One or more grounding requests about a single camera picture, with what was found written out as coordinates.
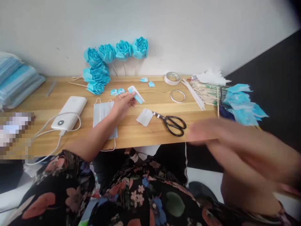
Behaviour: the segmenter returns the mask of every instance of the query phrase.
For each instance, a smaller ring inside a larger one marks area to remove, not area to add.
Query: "scissor blade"
[[[154,116],[156,116],[157,118],[162,118],[162,117],[163,117],[162,115],[160,115],[160,114],[157,113],[157,112],[154,112],[154,111],[152,111],[152,112],[153,112]]]

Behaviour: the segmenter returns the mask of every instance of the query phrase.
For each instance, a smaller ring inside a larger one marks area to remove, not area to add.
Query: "double-sided tape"
[[[169,76],[172,76],[172,77],[175,77],[176,78],[176,81],[172,81],[170,80],[168,77]],[[177,73],[174,73],[174,72],[168,72],[165,77],[164,77],[164,81],[169,84],[169,85],[178,85],[179,82],[181,81],[181,76],[178,75]]]
[[[172,98],[172,93],[173,93],[174,91],[177,91],[177,92],[183,94],[184,100],[180,102],[180,101],[176,101],[175,99],[173,99],[173,98]],[[186,95],[185,95],[182,91],[180,91],[180,90],[178,90],[178,89],[175,89],[175,90],[173,90],[173,91],[170,93],[170,98],[171,98],[174,102],[180,104],[180,103],[183,103],[183,102],[186,100]]]

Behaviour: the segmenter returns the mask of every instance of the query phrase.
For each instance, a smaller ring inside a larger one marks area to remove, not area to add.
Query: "blurred hand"
[[[136,99],[134,98],[135,95],[136,92],[126,92],[118,95],[114,99],[114,105],[110,115],[112,115],[116,120],[123,120],[130,106],[134,107],[137,103]]]
[[[271,180],[292,184],[300,176],[301,155],[275,136],[226,119],[195,123],[189,140],[206,144],[225,171],[248,186]]]

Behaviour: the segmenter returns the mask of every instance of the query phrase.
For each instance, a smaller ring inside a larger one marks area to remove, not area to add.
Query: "white power bank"
[[[78,97],[78,96],[71,96],[63,106],[62,110],[59,112],[59,114],[66,113],[66,112],[74,112],[78,115],[81,115],[82,110],[84,109],[85,105],[87,103],[87,99],[84,97]],[[78,117],[75,114],[63,114],[60,116],[57,116],[52,125],[52,129],[57,130],[72,130],[75,126],[75,123],[77,122]]]

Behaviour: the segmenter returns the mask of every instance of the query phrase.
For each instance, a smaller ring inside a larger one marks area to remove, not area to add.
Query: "white wall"
[[[150,46],[140,75],[226,75],[298,29],[285,0],[0,1],[0,50],[49,76],[80,75],[87,47],[140,36]]]

